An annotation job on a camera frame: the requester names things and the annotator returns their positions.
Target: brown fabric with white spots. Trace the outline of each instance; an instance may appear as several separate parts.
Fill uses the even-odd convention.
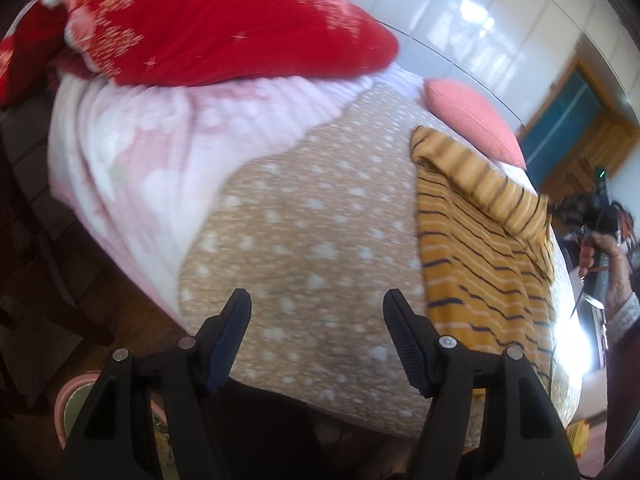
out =
[[[387,433],[418,436],[428,401],[410,387],[382,317],[402,290],[424,314],[412,131],[447,131],[376,86],[291,152],[236,172],[191,248],[180,309],[196,332],[236,287],[254,309],[231,375]],[[468,446],[479,440],[474,402]]]

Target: pink and white blanket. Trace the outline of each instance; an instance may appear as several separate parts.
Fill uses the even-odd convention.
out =
[[[234,171],[292,149],[375,82],[416,102],[422,88],[422,78],[397,66],[352,80],[293,76],[196,88],[61,78],[49,138],[52,192],[178,322],[180,268]]]

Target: pink pillow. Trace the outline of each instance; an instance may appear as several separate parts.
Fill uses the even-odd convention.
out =
[[[527,169],[508,124],[480,92],[451,79],[425,79],[429,111],[487,157]]]

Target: yellow striped garment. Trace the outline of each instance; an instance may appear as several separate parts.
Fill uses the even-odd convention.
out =
[[[555,317],[547,197],[432,128],[414,131],[412,161],[429,318],[474,350],[519,346],[548,380]]]

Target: sweater cuff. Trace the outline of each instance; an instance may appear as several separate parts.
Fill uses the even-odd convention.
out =
[[[638,319],[640,319],[640,303],[638,297],[632,294],[616,315],[605,323],[609,348],[617,345]]]

